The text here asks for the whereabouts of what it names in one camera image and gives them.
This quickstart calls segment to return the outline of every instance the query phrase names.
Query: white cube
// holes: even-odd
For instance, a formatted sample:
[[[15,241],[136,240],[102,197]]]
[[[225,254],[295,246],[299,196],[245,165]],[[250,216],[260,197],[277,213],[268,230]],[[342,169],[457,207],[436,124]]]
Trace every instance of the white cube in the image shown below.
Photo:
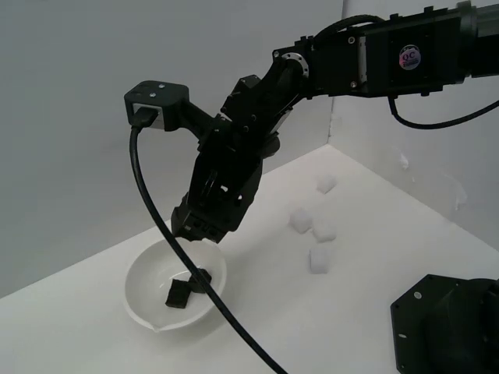
[[[327,274],[329,271],[329,248],[318,245],[310,250],[310,272],[312,274]]]
[[[318,243],[332,242],[336,239],[336,227],[328,221],[319,221],[313,225],[313,236]]]
[[[333,175],[323,175],[317,181],[317,191],[321,191],[323,194],[331,191],[338,184],[338,180]]]
[[[309,229],[312,228],[313,218],[303,208],[298,208],[291,213],[289,217],[289,223],[291,227],[294,228],[300,234],[305,234]]]

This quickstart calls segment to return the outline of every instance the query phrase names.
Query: white backdrop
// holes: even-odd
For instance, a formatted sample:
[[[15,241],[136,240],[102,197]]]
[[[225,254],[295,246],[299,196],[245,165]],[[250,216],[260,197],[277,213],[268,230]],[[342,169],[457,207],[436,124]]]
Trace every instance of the white backdrop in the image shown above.
[[[214,115],[274,48],[338,20],[342,0],[4,0],[0,3],[0,297],[152,226],[129,168],[123,94],[186,84]],[[266,170],[327,142],[331,100],[299,104]],[[165,219],[196,140],[146,131],[145,178]]]
[[[497,0],[475,0],[477,6]],[[347,0],[347,16],[392,13],[408,16],[428,5],[454,8],[455,0]],[[429,97],[398,100],[399,113],[420,123],[467,115],[499,99],[499,78],[469,79]],[[334,100],[330,143],[397,187],[499,248],[499,110],[472,122],[437,131],[398,124],[386,98]],[[401,153],[409,162],[404,170]]]

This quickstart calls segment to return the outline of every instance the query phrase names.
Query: cable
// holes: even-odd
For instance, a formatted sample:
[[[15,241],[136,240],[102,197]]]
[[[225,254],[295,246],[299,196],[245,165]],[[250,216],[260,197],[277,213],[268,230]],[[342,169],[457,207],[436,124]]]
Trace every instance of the cable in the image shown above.
[[[152,115],[155,115],[150,122],[152,123],[157,112],[152,111]],[[251,335],[244,330],[244,327],[239,323],[239,321],[232,315],[231,311],[227,308],[224,302],[217,295],[215,290],[210,286],[210,284],[204,279],[201,272],[197,269],[196,265],[189,258],[186,252],[182,249],[180,244],[175,239],[175,236],[166,227],[163,218],[156,209],[147,187],[145,181],[143,180],[142,171],[140,170],[139,154],[137,153],[137,139],[139,137],[140,131],[143,127],[148,127],[150,123],[144,125],[145,122],[141,124],[132,124],[132,132],[130,133],[130,160],[132,161],[133,176],[139,188],[140,195],[144,203],[146,204],[147,210],[149,210],[150,216],[153,218],[154,223],[159,228],[159,231],[163,234],[168,244],[172,247],[175,254],[180,258],[182,263],[186,266],[187,270],[193,275],[194,279],[200,284],[201,288],[206,292],[210,300],[215,304],[220,313],[225,317],[227,322],[232,326],[232,328],[239,334],[239,336],[255,351],[255,353],[277,374],[287,374],[287,372],[276,362],[274,359],[251,337]]]
[[[370,16],[367,14],[341,19],[319,32],[313,39],[313,46],[315,48],[320,48],[330,37],[347,27],[359,25],[361,23],[378,23],[383,21],[384,19],[378,16]]]
[[[485,108],[480,109],[479,111],[472,113],[471,115],[465,115],[464,117],[456,118],[456,119],[453,119],[451,121],[439,122],[439,123],[434,123],[431,125],[423,125],[420,123],[414,123],[414,122],[407,121],[406,119],[403,119],[398,114],[397,105],[395,104],[394,97],[389,97],[388,103],[390,104],[391,114],[395,117],[395,119],[397,121],[402,123],[404,126],[410,127],[411,129],[418,129],[418,130],[446,129],[447,127],[452,127],[452,126],[460,125],[460,124],[467,122],[467,121],[471,121],[472,119],[475,119],[481,115],[485,115],[489,111],[492,111],[495,108],[499,107],[499,101],[496,101],[495,103],[492,103],[491,105],[488,105]]]

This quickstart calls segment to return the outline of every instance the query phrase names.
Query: white bowl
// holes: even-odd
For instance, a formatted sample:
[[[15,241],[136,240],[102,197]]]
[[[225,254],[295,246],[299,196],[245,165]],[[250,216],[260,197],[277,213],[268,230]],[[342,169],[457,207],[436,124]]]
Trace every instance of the white bowl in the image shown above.
[[[221,295],[227,279],[227,265],[220,249],[208,240],[179,244],[197,267],[211,275],[211,287]],[[191,293],[185,309],[165,305],[172,279],[188,281],[190,272],[166,241],[145,249],[133,261],[125,281],[125,308],[130,316],[156,332],[187,326],[214,307],[205,294]]]

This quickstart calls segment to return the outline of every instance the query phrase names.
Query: round logo sticker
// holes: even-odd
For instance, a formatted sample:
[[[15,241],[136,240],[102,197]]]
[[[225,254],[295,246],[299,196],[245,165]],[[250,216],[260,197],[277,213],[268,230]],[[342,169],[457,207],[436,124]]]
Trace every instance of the round logo sticker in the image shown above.
[[[414,44],[406,45],[398,54],[398,64],[404,70],[413,70],[421,63],[421,53]]]

